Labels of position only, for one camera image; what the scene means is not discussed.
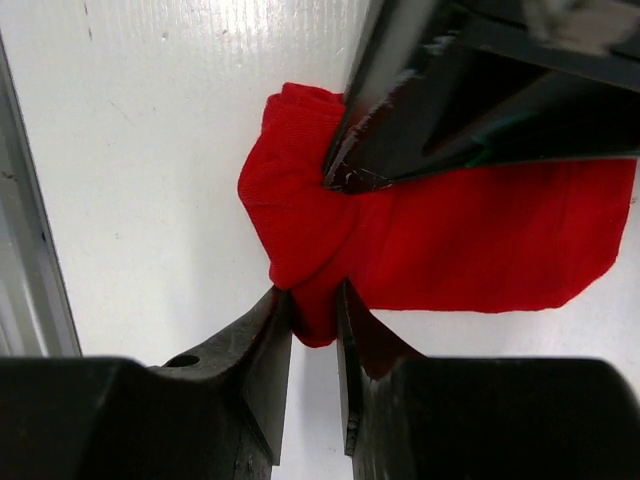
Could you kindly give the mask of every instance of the red cloth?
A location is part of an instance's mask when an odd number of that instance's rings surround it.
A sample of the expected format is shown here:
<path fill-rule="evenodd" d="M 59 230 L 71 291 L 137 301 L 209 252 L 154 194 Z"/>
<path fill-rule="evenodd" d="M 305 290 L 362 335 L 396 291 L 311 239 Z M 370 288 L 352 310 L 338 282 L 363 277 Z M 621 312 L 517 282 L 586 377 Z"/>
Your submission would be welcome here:
<path fill-rule="evenodd" d="M 473 168 L 348 196 L 321 186 L 340 100 L 284 85 L 238 183 L 271 279 L 302 309 L 305 344 L 334 340 L 345 277 L 370 308 L 540 310 L 615 261 L 635 161 Z"/>

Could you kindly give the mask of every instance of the white surface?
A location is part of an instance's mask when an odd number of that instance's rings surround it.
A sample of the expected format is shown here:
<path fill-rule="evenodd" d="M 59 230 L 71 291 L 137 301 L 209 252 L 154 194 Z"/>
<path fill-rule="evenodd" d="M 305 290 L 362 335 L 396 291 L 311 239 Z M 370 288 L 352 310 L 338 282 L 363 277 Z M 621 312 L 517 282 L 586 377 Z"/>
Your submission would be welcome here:
<path fill-rule="evenodd" d="M 215 333 L 268 288 L 235 185 L 266 96 L 340 90 L 362 0 L 0 0 L 86 354 L 148 364 Z M 565 308 L 381 316 L 425 353 L 603 356 L 636 388 L 640 218 Z M 279 479 L 348 479 L 335 350 L 294 344 Z"/>

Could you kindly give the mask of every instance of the red fabric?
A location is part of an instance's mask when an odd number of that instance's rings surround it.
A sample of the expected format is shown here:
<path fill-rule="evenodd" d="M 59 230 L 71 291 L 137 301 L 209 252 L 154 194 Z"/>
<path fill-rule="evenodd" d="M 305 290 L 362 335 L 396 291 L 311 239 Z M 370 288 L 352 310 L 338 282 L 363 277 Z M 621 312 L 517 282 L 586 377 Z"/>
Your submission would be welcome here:
<path fill-rule="evenodd" d="M 503 312 L 559 307 L 613 264 L 635 161 L 473 168 L 348 196 L 321 186 L 340 99 L 284 85 L 238 183 L 305 344 L 335 338 L 345 277 L 370 308 Z"/>

